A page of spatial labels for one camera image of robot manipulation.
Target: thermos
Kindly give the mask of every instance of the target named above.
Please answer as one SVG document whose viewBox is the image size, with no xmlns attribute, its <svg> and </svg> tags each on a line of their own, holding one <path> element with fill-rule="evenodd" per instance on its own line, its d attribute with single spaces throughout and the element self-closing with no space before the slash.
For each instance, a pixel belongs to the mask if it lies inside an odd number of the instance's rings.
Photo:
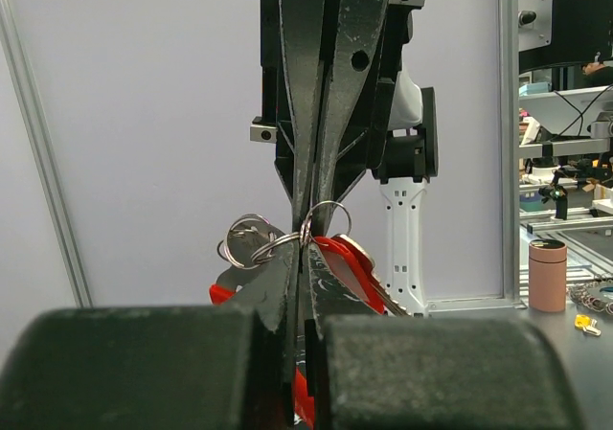
<svg viewBox="0 0 613 430">
<path fill-rule="evenodd" d="M 533 240 L 528 247 L 528 305 L 544 312 L 566 308 L 567 248 L 558 240 Z"/>
</svg>

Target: person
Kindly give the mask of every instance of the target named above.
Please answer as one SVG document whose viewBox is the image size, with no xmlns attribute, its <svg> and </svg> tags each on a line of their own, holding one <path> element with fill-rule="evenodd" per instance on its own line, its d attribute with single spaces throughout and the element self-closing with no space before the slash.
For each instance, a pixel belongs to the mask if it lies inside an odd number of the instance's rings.
<svg viewBox="0 0 613 430">
<path fill-rule="evenodd" d="M 587 87 L 604 87 L 613 84 L 613 68 L 601 61 L 584 64 L 583 74 Z"/>
</svg>

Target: black cable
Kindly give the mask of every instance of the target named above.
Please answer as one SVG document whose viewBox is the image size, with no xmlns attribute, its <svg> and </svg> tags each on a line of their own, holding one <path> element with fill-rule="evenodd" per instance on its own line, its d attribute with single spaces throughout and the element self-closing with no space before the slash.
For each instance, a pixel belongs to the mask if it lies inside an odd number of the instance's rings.
<svg viewBox="0 0 613 430">
<path fill-rule="evenodd" d="M 558 134 L 557 134 L 555 137 L 553 137 L 553 138 L 552 138 L 551 140 L 549 140 L 549 141 L 553 142 L 553 141 L 554 141 L 556 138 L 559 138 L 560 136 L 562 136 L 562 135 L 563 135 L 564 133 L 566 133 L 566 132 L 567 132 L 567 131 L 568 131 L 568 130 L 569 130 L 569 129 L 570 129 L 570 128 L 571 128 L 571 127 L 574 125 L 574 124 L 576 124 L 576 123 L 577 123 L 577 121 L 578 121 L 579 119 L 581 119 L 581 129 L 580 129 L 580 130 L 583 130 L 583 126 L 582 126 L 583 116 L 585 116 L 585 113 L 586 113 L 587 111 L 589 111 L 590 107 L 592 107 L 592 106 L 594 105 L 594 103 L 595 103 L 595 102 L 598 100 L 598 98 L 600 98 L 600 97 L 601 97 L 601 96 L 604 94 L 604 92 L 608 92 L 609 90 L 611 90 L 611 88 L 613 88 L 613 84 L 611 84 L 611 85 L 609 85 L 608 87 L 606 87 L 605 89 L 601 90 L 601 92 L 600 92 L 600 93 L 599 93 L 599 94 L 598 94 L 596 97 L 594 97 L 594 99 L 593 99 L 593 100 L 592 100 L 592 101 L 591 101 L 591 102 L 590 102 L 590 103 L 589 103 L 589 104 L 588 104 L 588 105 L 585 107 L 585 109 L 583 109 L 583 112 L 580 112 L 580 113 L 579 113 L 579 116 L 578 116 L 576 119 L 574 119 L 574 120 L 571 122 L 571 124 L 570 124 L 570 125 L 568 125 L 566 128 L 564 128 L 564 129 L 563 129 L 563 130 L 562 130 L 560 133 L 558 133 Z"/>
</svg>

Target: white panel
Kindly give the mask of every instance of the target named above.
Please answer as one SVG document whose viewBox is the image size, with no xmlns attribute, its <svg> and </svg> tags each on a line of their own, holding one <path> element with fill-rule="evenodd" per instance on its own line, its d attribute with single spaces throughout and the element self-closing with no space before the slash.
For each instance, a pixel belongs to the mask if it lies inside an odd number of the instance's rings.
<svg viewBox="0 0 613 430">
<path fill-rule="evenodd" d="M 289 223 L 274 148 L 248 141 L 260 109 L 258 0 L 13 2 L 94 301 L 208 301 L 224 268 L 216 242 L 236 217 Z M 496 4 L 427 0 L 407 52 L 439 100 L 431 296 L 500 292 Z M 467 176 L 493 184 L 472 192 Z M 370 175 L 347 203 L 355 237 L 384 267 Z"/>
<path fill-rule="evenodd" d="M 1 368 L 36 315 L 75 305 L 1 45 L 0 186 Z"/>
</svg>

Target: yellow object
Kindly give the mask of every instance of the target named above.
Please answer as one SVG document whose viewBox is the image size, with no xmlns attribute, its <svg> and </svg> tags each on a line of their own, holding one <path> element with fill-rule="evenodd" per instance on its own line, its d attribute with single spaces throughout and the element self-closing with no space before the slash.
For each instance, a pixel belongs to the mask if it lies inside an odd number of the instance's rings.
<svg viewBox="0 0 613 430">
<path fill-rule="evenodd" d="M 575 328 L 584 329 L 585 327 L 589 327 L 592 323 L 592 320 L 587 315 L 578 315 L 575 317 Z"/>
</svg>

